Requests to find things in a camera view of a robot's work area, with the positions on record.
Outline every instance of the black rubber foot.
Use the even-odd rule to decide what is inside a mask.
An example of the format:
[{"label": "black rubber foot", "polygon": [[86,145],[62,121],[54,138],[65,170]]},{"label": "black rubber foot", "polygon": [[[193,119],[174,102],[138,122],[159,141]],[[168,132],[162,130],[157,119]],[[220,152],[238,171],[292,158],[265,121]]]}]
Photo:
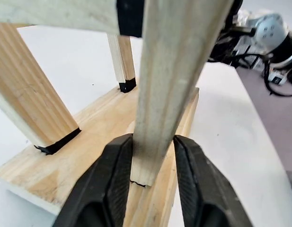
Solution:
[{"label": "black rubber foot", "polygon": [[132,91],[132,89],[136,87],[135,77],[131,80],[126,80],[125,83],[119,83],[119,87],[121,89],[121,92],[124,93]]},{"label": "black rubber foot", "polygon": [[73,132],[69,133],[67,136],[62,138],[61,140],[59,140],[56,143],[54,143],[48,147],[45,147],[45,148],[39,147],[36,145],[34,145],[34,146],[35,146],[35,148],[46,153],[46,155],[53,155],[57,151],[59,151],[59,149],[61,149],[63,146],[65,146],[70,140],[72,140],[74,137],[76,137],[80,132],[81,132],[80,128],[77,128],[76,130],[74,130]]}]

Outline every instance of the wooden base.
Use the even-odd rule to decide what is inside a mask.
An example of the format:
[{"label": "wooden base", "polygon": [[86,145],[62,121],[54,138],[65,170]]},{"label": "wooden base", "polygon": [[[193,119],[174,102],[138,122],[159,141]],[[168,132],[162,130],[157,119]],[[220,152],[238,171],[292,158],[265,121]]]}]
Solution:
[{"label": "wooden base", "polygon": [[[0,180],[15,194],[58,214],[77,179],[100,156],[113,138],[133,132],[138,88],[117,88],[102,96],[74,118],[82,132],[54,155],[33,146],[0,167]],[[177,129],[188,136],[198,100],[196,88]],[[152,187],[130,184],[124,226],[167,226],[177,186],[173,145]]]}]

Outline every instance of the wooden leg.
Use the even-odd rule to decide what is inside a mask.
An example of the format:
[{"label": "wooden leg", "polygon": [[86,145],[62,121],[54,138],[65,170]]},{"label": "wooden leg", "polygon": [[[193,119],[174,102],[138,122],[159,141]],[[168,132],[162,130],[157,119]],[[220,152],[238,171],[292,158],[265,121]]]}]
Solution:
[{"label": "wooden leg", "polygon": [[136,86],[135,71],[129,36],[107,35],[116,79],[122,92]]},{"label": "wooden leg", "polygon": [[0,108],[32,143],[49,152],[64,141],[54,143],[80,131],[17,29],[4,23],[0,23]]},{"label": "wooden leg", "polygon": [[153,185],[232,0],[148,0],[131,180]]}]

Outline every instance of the pine wood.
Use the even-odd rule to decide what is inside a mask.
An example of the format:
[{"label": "pine wood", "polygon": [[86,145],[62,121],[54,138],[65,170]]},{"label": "pine wood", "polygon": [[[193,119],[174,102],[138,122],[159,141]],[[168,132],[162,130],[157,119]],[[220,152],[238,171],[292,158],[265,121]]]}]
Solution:
[{"label": "pine wood", "polygon": [[129,36],[107,35],[116,80],[125,83],[135,77],[131,42]]},{"label": "pine wood", "polygon": [[17,29],[0,23],[0,108],[37,146],[78,128]]},{"label": "pine wood", "polygon": [[131,180],[153,185],[232,0],[148,0]]},{"label": "pine wood", "polygon": [[0,22],[119,34],[116,0],[0,0]]},{"label": "pine wood", "polygon": [[[114,88],[75,116],[82,132],[54,155],[30,146],[0,167],[0,181],[26,200],[58,214],[76,180],[113,138],[133,132],[138,88]],[[188,136],[198,100],[196,88],[177,133]],[[125,227],[167,226],[177,186],[173,146],[152,187],[130,184]]]}]

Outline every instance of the wooden board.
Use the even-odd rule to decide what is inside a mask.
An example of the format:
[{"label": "wooden board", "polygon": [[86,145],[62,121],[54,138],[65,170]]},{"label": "wooden board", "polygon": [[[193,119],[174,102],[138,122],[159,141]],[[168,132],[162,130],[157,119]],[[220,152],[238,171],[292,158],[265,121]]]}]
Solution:
[{"label": "wooden board", "polygon": [[[113,138],[133,132],[138,88],[121,93],[114,88],[74,118],[82,132],[54,155],[30,146],[0,167],[0,181],[12,192],[58,214],[76,180]],[[177,133],[188,136],[198,100],[196,88]],[[152,187],[130,185],[124,226],[166,226],[177,186],[171,146]]]},{"label": "wooden board", "polygon": [[233,0],[145,3],[131,180],[153,185]]},{"label": "wooden board", "polygon": [[119,34],[116,0],[0,0],[0,22]]}]

